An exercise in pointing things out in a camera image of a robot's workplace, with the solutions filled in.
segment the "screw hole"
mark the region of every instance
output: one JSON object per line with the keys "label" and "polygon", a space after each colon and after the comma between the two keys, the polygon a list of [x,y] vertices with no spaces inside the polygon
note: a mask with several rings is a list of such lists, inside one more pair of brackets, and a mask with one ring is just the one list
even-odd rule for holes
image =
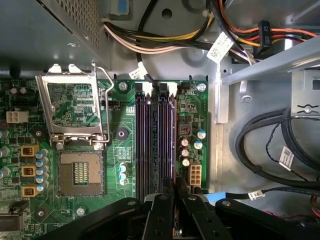
{"label": "screw hole", "polygon": [[162,11],[162,17],[164,19],[170,19],[172,17],[172,11],[169,8],[165,8]]}
{"label": "screw hole", "polygon": [[217,231],[212,231],[212,235],[218,237],[218,236],[220,236],[220,233]]}
{"label": "screw hole", "polygon": [[158,230],[154,230],[154,234],[156,236],[161,236],[162,235],[162,232],[158,231]]}

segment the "ram slot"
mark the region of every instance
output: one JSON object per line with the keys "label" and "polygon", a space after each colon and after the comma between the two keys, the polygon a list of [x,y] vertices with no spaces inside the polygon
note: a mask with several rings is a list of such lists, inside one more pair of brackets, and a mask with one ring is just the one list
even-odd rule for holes
{"label": "ram slot", "polygon": [[143,201],[152,193],[152,102],[145,96],[142,83],[136,84],[135,94],[135,188],[136,197]]}
{"label": "ram slot", "polygon": [[162,178],[172,177],[172,138],[174,134],[172,104],[167,85],[160,85],[157,120],[158,191],[160,192],[163,190]]}

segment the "wire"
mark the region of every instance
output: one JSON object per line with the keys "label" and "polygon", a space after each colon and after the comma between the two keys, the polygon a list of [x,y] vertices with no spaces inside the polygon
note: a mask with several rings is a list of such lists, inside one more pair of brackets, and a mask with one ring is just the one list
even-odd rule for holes
{"label": "wire", "polygon": [[[241,34],[248,34],[248,33],[256,32],[256,31],[259,30],[258,27],[254,27],[254,28],[246,29],[246,30],[242,30],[242,29],[236,28],[235,26],[233,26],[233,25],[230,23],[230,21],[228,20],[226,14],[225,14],[223,0],[219,0],[219,6],[220,6],[220,10],[221,10],[221,15],[223,16],[225,22],[226,22],[227,25],[228,25],[232,30],[234,30],[235,32],[241,33]],[[316,36],[317,36],[316,34],[314,34],[314,33],[312,33],[312,32],[309,32],[309,31],[306,31],[306,30],[301,30],[301,29],[294,29],[294,28],[271,28],[271,31],[272,31],[272,32],[302,33],[302,34],[309,35],[309,36],[311,36],[311,37],[316,37]]]}

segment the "white connector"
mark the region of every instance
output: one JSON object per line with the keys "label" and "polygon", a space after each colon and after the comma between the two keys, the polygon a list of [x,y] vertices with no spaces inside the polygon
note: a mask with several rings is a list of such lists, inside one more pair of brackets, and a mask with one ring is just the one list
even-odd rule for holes
{"label": "white connector", "polygon": [[8,124],[22,124],[28,122],[27,111],[7,111],[6,122]]}

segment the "white label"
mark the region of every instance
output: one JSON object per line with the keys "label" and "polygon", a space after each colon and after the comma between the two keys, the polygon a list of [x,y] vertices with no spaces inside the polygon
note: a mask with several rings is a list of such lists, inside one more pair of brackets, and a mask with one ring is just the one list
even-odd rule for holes
{"label": "white label", "polygon": [[139,68],[137,68],[136,70],[130,72],[129,76],[130,76],[130,78],[132,80],[142,80],[142,79],[144,79],[144,76],[143,75],[141,76]]}
{"label": "white label", "polygon": [[222,32],[207,53],[207,58],[219,64],[229,52],[234,42]]}
{"label": "white label", "polygon": [[264,198],[266,195],[261,190],[248,193],[251,201]]}
{"label": "white label", "polygon": [[294,160],[294,157],[295,155],[290,151],[290,149],[284,146],[280,156],[279,164],[288,171],[291,171],[291,164]]}

